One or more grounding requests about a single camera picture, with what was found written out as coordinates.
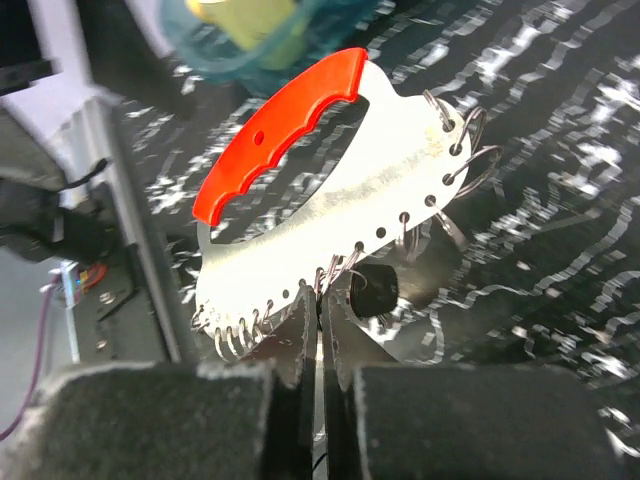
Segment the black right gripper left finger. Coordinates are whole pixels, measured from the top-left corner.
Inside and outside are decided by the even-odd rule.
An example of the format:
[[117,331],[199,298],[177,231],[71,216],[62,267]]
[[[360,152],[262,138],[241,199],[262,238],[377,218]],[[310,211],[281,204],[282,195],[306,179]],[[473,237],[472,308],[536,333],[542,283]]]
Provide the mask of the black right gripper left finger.
[[49,377],[1,463],[5,479],[308,479],[316,298],[235,364],[106,362]]

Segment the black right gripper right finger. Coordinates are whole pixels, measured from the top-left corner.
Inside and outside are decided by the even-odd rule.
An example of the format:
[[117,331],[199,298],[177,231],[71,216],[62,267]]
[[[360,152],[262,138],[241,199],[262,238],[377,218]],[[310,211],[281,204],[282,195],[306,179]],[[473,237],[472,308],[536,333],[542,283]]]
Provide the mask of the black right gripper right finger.
[[595,401],[558,367],[402,365],[321,304],[332,479],[625,479]]

